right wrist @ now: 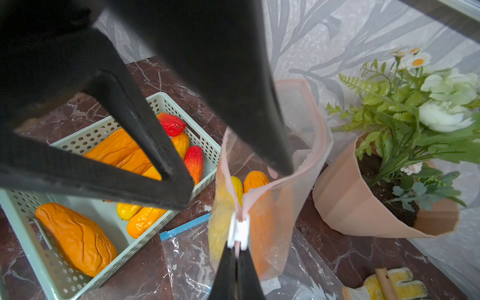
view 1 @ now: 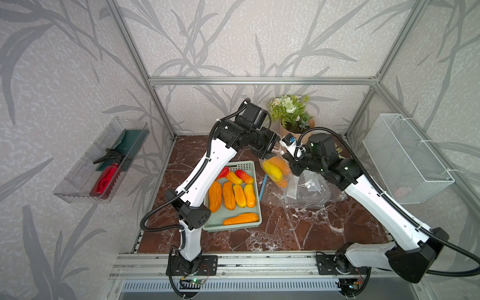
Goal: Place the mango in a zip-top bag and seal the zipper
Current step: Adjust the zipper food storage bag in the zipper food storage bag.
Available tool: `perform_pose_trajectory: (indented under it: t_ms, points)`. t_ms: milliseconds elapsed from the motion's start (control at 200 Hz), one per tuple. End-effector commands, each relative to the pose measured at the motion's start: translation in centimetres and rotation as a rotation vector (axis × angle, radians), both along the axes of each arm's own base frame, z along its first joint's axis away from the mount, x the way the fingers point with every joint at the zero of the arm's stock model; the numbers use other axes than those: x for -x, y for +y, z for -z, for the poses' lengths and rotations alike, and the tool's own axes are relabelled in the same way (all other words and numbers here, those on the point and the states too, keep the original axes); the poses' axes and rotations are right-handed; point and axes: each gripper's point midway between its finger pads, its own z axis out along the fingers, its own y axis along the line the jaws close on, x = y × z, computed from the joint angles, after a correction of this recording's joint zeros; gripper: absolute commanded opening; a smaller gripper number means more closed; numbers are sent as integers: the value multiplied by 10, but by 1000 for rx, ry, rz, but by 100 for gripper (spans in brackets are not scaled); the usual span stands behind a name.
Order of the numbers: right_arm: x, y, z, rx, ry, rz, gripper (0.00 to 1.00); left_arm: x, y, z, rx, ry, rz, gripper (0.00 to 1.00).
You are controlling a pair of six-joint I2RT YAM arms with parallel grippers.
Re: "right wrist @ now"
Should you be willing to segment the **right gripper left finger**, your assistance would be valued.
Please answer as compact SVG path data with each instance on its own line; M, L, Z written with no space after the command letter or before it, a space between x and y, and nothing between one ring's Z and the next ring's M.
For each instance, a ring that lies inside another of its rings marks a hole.
M208 300L236 299L235 250L225 244Z

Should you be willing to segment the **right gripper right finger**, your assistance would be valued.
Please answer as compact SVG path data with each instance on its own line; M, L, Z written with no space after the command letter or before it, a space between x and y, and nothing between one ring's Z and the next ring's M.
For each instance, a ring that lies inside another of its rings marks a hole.
M240 251L236 263L236 299L265 300L250 250Z

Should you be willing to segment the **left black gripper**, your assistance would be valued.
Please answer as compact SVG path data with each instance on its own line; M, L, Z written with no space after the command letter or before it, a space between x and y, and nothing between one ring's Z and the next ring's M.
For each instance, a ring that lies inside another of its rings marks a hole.
M157 119L112 42L99 1L1 2L1 122L40 117L85 90L121 124ZM106 1L227 124L263 121L259 1Z

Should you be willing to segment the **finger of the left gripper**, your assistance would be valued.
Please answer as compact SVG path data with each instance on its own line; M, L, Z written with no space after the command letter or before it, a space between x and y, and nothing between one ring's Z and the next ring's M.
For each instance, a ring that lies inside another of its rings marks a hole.
M271 168L294 171L261 1L161 1L162 57Z
M116 121L84 154L14 132L79 91ZM110 40L85 29L1 46L1 186L183 210L195 184Z

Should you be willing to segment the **clear zip-top bag pink zipper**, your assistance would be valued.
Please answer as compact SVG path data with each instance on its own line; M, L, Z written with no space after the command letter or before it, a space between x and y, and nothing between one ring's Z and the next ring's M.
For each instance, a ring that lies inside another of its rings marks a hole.
M216 173L216 180L222 176L228 178L227 190L236 202L232 215L249 216L250 224L249 211L255 202L265 192L273 200L274 232L267 259L271 267L269 279L280 275L285 268L295 222L333 147L326 114L318 107L305 80L278 81L276 91L294 172L289 176L278 174L227 129Z

